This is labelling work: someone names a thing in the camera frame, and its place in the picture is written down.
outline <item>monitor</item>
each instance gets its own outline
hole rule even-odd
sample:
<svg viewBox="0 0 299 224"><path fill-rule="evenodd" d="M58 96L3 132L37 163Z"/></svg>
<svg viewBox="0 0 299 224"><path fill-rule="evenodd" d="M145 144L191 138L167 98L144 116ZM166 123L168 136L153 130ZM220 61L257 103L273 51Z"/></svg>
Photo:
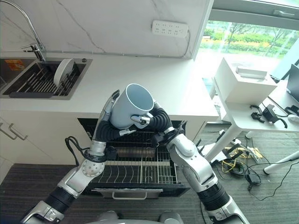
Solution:
<svg viewBox="0 0 299 224"><path fill-rule="evenodd" d="M286 86L287 91L299 102L299 68L292 64Z"/></svg>

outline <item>power strip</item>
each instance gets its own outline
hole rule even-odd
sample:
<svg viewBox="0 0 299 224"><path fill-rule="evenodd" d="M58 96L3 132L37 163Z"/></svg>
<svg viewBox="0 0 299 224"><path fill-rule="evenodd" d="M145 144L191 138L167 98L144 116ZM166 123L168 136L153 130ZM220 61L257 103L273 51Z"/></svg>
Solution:
<svg viewBox="0 0 299 224"><path fill-rule="evenodd" d="M185 23L154 20L151 30L154 34L185 38L189 26Z"/></svg>

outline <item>white plate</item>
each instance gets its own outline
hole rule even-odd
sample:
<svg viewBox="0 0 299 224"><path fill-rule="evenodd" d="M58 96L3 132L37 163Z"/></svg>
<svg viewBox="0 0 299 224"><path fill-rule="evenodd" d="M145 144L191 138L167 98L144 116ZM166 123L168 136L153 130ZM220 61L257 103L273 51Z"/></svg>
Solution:
<svg viewBox="0 0 299 224"><path fill-rule="evenodd" d="M61 82L64 80L66 74L70 74L71 70L73 69L74 66L74 59L64 59L61 61L59 64L55 75L54 75L54 84L58 87Z"/></svg>

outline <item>power adapter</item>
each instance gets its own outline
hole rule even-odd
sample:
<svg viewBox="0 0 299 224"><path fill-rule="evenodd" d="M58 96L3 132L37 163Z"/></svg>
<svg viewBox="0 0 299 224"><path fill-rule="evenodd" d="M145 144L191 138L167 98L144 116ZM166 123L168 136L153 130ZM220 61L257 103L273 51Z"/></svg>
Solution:
<svg viewBox="0 0 299 224"><path fill-rule="evenodd" d="M248 190L251 190L253 185L259 185L261 183L261 178L256 174L246 174L245 178L249 182Z"/></svg>

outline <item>white mug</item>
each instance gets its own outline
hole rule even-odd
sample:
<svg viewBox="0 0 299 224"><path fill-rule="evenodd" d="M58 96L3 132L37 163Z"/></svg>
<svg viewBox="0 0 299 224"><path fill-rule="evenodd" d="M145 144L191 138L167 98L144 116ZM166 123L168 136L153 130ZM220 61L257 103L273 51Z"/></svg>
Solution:
<svg viewBox="0 0 299 224"><path fill-rule="evenodd" d="M118 129L126 129L136 125L138 128L144 128L145 125L131 120L131 116L148 116L154 107L154 100L150 92L139 84L129 84L112 108L110 123Z"/></svg>

